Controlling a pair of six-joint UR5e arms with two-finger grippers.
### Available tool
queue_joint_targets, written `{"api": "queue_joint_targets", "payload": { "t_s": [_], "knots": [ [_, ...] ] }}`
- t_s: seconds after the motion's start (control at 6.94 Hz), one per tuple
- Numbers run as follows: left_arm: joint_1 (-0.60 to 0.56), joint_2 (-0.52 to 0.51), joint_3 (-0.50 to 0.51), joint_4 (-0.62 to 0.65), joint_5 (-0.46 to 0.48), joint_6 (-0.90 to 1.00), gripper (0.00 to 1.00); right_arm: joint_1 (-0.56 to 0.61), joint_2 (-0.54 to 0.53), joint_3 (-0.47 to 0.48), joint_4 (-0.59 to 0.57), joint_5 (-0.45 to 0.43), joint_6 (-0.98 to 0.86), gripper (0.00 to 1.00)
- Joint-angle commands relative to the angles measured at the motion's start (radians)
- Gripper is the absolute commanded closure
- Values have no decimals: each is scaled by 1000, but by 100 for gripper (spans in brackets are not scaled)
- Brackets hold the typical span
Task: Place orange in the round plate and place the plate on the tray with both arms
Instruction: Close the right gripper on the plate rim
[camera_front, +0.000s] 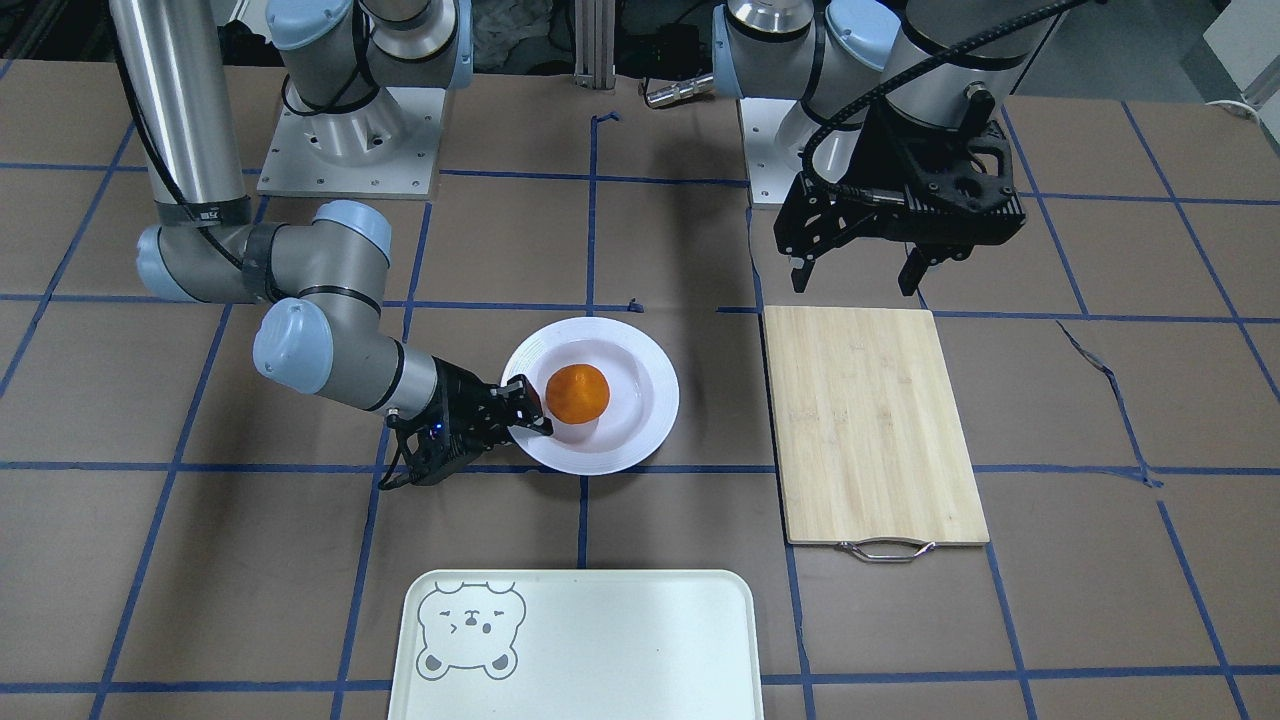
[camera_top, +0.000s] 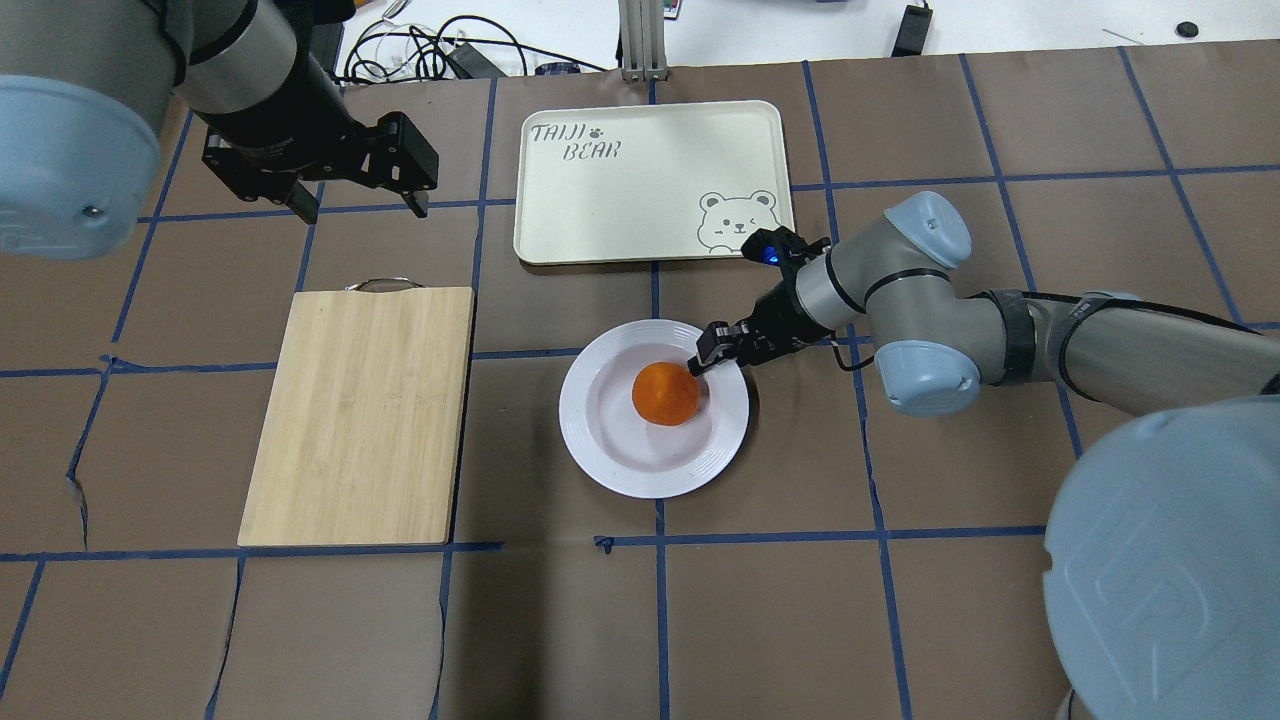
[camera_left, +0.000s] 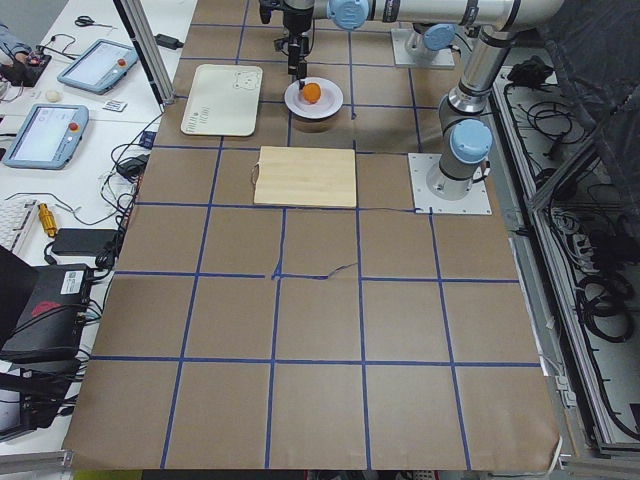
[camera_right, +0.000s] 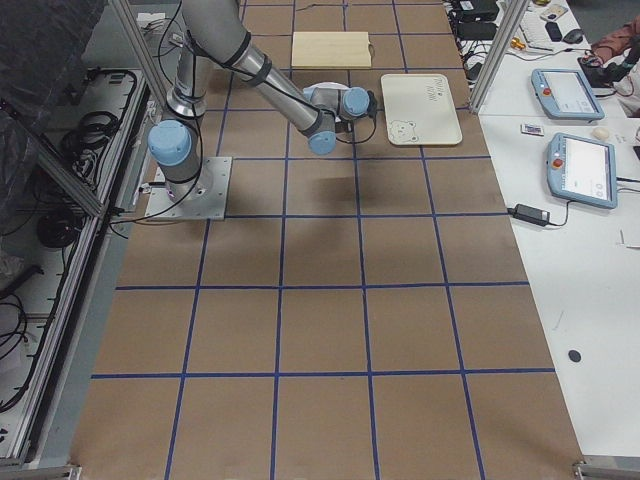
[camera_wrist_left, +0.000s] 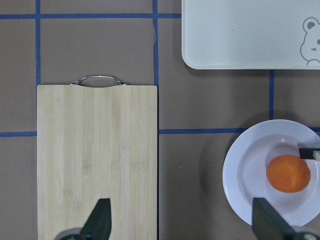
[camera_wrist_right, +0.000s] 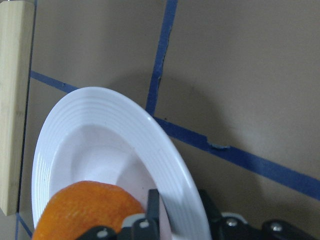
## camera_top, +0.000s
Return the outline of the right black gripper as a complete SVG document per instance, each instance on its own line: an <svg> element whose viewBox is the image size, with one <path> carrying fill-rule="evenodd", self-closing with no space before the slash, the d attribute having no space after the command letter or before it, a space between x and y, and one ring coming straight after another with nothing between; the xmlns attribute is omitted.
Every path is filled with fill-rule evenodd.
<svg viewBox="0 0 1280 720"><path fill-rule="evenodd" d="M794 284L780 282L755 301L745 319L733 325L710 322L696 340L687 369L692 377L701 377L728 361L760 366L833 333L804 309Z"/></svg>

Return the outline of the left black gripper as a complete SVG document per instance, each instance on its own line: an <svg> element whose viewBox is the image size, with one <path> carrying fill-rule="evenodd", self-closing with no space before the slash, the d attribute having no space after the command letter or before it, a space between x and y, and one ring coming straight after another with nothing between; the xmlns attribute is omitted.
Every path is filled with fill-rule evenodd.
<svg viewBox="0 0 1280 720"><path fill-rule="evenodd" d="M356 120L315 60L297 61L262 102L201 118L207 127L202 163L246 202L287 206L315 225L319 199L305 183L348 181L397 193L416 218L428 217L439 152L402 111L372 126Z"/></svg>

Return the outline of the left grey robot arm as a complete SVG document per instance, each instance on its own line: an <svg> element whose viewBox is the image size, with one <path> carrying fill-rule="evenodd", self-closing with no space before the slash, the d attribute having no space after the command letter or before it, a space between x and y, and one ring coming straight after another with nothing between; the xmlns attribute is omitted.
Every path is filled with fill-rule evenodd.
<svg viewBox="0 0 1280 720"><path fill-rule="evenodd" d="M207 126L205 165L237 197L307 223L307 183L398 193L419 217L439 156L401 111L365 126L312 55L351 1L5 1L1 243L100 258L129 237L160 172L172 97Z"/></svg>

